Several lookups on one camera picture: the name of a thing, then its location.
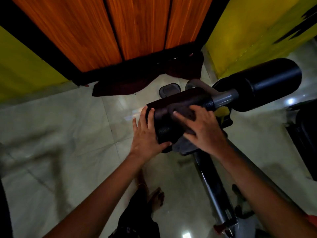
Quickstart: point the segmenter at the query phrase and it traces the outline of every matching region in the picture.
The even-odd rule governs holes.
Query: bare foot
[[[151,195],[152,197],[147,204],[151,213],[153,213],[163,205],[165,195],[161,188],[157,188]]]

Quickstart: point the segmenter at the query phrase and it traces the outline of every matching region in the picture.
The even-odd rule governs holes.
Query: maroon cloth
[[[144,65],[140,68],[131,67],[122,70],[113,77],[101,80],[93,87],[93,96],[128,95],[136,93],[148,86],[160,74],[168,74],[187,80],[200,79],[201,67],[204,62],[202,52],[169,60],[165,63]]]

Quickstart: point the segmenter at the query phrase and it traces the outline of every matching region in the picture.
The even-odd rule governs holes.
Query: person's left hand
[[[140,159],[142,164],[145,164],[172,144],[171,142],[158,144],[154,128],[154,108],[149,112],[147,124],[145,119],[146,110],[147,106],[141,111],[138,125],[135,118],[132,120],[134,135],[129,153],[129,156]]]

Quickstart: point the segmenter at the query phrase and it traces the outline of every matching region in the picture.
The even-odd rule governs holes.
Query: yellow wall
[[[0,26],[0,101],[67,81]]]
[[[206,47],[219,78],[278,57],[317,35],[314,25],[300,36],[274,42],[303,21],[317,0],[230,0]]]

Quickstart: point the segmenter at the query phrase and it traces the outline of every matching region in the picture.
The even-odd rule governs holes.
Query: tile floor
[[[249,112],[232,112],[234,124],[226,132],[307,213],[317,215],[317,183],[306,178],[283,127],[289,99],[317,97],[314,48],[309,42],[289,56],[303,69],[298,91]],[[212,85],[204,66],[202,80]],[[0,110],[0,172],[14,237],[43,236],[109,176],[129,152],[132,118],[172,82],[183,90],[187,81],[160,75],[127,96],[92,97],[92,87],[80,87]],[[217,162],[216,167],[234,203],[230,176]],[[164,206],[153,217],[161,237],[181,238],[187,232],[193,238],[211,237],[215,219],[190,157],[160,154],[146,165],[145,179],[150,190],[160,186],[165,192]],[[116,228],[134,191],[132,183],[101,237]]]

